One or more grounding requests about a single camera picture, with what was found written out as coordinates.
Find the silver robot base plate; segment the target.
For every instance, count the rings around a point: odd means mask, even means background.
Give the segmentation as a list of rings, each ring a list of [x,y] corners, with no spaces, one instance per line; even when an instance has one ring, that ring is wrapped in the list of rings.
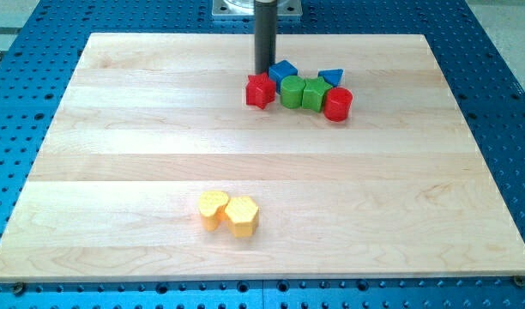
[[[254,0],[213,0],[211,15],[214,20],[251,18],[254,15]],[[279,17],[298,19],[302,16],[301,0],[278,0]]]

